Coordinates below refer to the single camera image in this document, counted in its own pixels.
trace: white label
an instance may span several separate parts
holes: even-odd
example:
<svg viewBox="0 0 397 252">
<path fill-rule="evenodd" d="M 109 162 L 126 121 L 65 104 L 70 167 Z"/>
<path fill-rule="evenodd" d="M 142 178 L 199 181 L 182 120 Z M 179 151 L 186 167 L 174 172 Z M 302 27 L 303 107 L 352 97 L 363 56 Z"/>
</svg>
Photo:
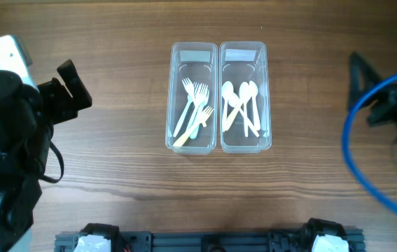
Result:
<svg viewBox="0 0 397 252">
<path fill-rule="evenodd" d="M 333 235 L 317 235 L 312 247 L 312 252 L 349 252 L 347 241 Z"/>
<path fill-rule="evenodd" d="M 249 61 L 252 62 L 256 58 L 255 50 L 239 50 L 227 49 L 225 61 Z"/>
<path fill-rule="evenodd" d="M 89 234 L 80 237 L 74 252 L 111 252 L 111 241 L 103 236 Z"/>
<path fill-rule="evenodd" d="M 207 62 L 211 61 L 211 52 L 207 51 L 192 51 L 182 50 L 179 51 L 181 62 Z"/>
</svg>

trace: black metal frame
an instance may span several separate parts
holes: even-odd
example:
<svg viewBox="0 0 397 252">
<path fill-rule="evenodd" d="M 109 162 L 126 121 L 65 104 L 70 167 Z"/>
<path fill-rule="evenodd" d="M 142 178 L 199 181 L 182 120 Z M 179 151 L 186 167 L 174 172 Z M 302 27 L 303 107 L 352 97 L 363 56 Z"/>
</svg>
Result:
<svg viewBox="0 0 397 252">
<path fill-rule="evenodd" d="M 317 235 L 339 236 L 348 241 L 349 252 L 365 252 L 362 230 L 345 230 L 338 223 L 314 218 L 301 229 L 268 232 L 121 232 L 119 241 L 116 232 L 116 226 L 88 224 L 77 234 L 57 235 L 54 252 L 74 251 L 80 237 L 85 235 L 110 239 L 112 252 L 310 252 Z"/>
</svg>

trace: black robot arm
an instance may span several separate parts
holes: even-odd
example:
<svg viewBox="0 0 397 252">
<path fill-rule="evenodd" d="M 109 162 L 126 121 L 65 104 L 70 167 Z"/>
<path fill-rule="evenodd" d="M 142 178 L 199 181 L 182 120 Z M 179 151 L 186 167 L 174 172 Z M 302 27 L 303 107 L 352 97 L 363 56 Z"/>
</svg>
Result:
<svg viewBox="0 0 397 252">
<path fill-rule="evenodd" d="M 73 62 L 68 60 L 57 70 L 67 89 L 53 78 L 37 90 L 16 73 L 0 70 L 0 252 L 10 249 L 32 226 L 32 212 L 41 196 L 38 180 L 57 183 L 63 175 L 61 155 L 50 141 L 53 125 L 92 106 Z M 44 175 L 49 148 L 60 160 L 59 179 Z"/>
</svg>

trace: container label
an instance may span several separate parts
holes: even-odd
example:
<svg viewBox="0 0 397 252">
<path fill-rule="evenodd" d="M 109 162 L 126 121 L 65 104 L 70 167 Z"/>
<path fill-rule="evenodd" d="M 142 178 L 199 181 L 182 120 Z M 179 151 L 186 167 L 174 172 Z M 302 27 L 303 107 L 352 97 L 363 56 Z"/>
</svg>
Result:
<svg viewBox="0 0 397 252">
<path fill-rule="evenodd" d="M 211 61 L 211 52 L 207 51 L 192 51 L 182 50 L 179 51 L 181 62 L 207 62 Z"/>
<path fill-rule="evenodd" d="M 256 58 L 255 50 L 226 49 L 225 61 L 249 61 Z"/>
</svg>

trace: clear plastic container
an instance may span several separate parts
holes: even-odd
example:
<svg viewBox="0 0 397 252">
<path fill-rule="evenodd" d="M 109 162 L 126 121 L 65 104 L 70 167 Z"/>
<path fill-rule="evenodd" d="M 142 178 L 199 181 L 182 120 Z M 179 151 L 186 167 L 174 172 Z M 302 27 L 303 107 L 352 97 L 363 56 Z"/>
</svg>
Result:
<svg viewBox="0 0 397 252">
<path fill-rule="evenodd" d="M 226 153 L 259 153 L 271 147 L 270 83 L 268 80 L 267 48 L 262 42 L 224 42 L 220 45 L 219 94 L 220 125 L 223 119 L 224 99 L 221 87 L 230 81 L 234 93 L 239 96 L 243 82 L 253 81 L 258 87 L 256 103 L 260 119 L 259 137 L 248 128 L 248 137 L 244 133 L 244 118 L 238 113 L 230 129 L 223 132 L 220 127 L 221 146 Z M 247 115 L 253 122 L 253 102 L 247 104 Z M 227 116 L 232 107 L 228 105 Z"/>
<path fill-rule="evenodd" d="M 218 48 L 213 43 L 181 42 L 172 47 L 170 59 L 169 99 L 167 105 L 167 126 L 165 145 L 175 153 L 205 155 L 216 146 L 218 86 Z M 186 131 L 187 124 L 195 108 L 193 102 L 179 133 L 174 136 L 176 124 L 188 103 L 188 93 L 182 80 L 189 78 L 193 83 L 204 83 L 209 88 L 209 100 L 206 106 L 214 109 L 207 119 L 206 127 L 200 125 L 197 137 L 188 139 L 182 147 L 173 146 L 174 142 Z"/>
</svg>

